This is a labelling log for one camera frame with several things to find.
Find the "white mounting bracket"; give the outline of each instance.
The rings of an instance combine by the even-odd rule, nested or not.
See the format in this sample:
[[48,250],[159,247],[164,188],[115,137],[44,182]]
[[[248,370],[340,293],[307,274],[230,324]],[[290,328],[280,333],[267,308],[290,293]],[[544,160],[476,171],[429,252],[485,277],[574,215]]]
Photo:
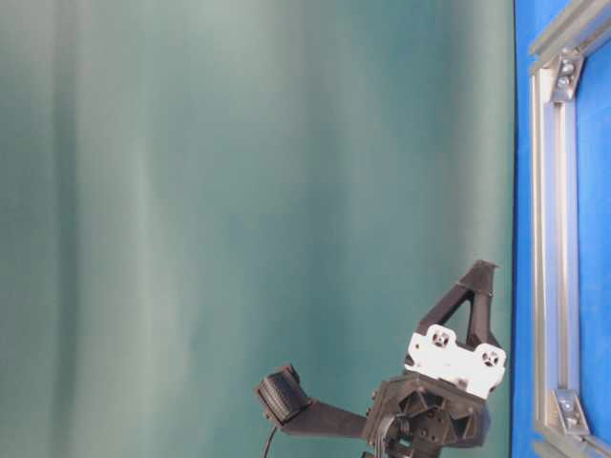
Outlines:
[[450,328],[433,324],[427,335],[414,332],[408,347],[413,364],[405,364],[435,380],[450,382],[479,398],[488,395],[503,380],[507,355],[502,348],[481,343],[473,351],[458,346]]

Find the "bolt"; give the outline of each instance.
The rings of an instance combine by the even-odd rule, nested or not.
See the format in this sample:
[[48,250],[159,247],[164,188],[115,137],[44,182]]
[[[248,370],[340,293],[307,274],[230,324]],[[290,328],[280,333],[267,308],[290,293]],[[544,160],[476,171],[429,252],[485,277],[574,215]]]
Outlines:
[[575,65],[573,64],[573,62],[564,61],[564,63],[562,64],[562,68],[560,69],[560,74],[573,74],[574,71]]
[[573,403],[571,401],[569,401],[568,399],[561,400],[560,401],[560,407],[565,412],[572,412],[573,408],[575,408],[575,406],[573,406]]
[[577,421],[577,418],[567,417],[566,418],[566,423],[568,424],[569,427],[576,427],[578,421]]
[[560,78],[558,78],[558,88],[559,89],[567,88],[570,83],[571,83],[571,80],[569,79],[568,76],[561,76]]

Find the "black plastic arm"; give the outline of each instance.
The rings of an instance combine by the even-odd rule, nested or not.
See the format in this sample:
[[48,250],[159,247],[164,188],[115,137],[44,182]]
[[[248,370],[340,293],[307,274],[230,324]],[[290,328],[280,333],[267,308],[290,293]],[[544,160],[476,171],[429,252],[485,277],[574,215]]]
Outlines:
[[292,365],[265,377],[255,387],[264,415],[287,434],[361,438],[367,418],[310,398]]
[[493,282],[496,266],[485,260],[478,260],[473,267],[418,324],[417,332],[426,335],[432,324],[443,325],[464,303],[471,304],[467,346],[479,344],[498,346],[490,331],[490,305],[493,299]]

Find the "screw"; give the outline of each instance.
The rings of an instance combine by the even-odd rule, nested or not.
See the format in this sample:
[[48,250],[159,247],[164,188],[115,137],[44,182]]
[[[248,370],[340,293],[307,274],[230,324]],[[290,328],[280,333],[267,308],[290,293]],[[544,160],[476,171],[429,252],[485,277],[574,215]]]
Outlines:
[[567,88],[570,83],[571,83],[571,80],[569,79],[568,76],[561,76],[560,78],[558,78],[558,88],[559,89]]
[[432,336],[432,342],[440,348],[445,348],[450,341],[450,336],[445,332],[436,333]]

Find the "blue background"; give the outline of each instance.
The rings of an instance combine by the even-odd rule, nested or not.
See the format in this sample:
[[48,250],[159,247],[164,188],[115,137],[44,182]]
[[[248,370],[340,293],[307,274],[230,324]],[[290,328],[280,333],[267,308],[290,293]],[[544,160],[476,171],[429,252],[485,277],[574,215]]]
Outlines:
[[611,42],[585,62],[577,102],[581,400],[611,443]]

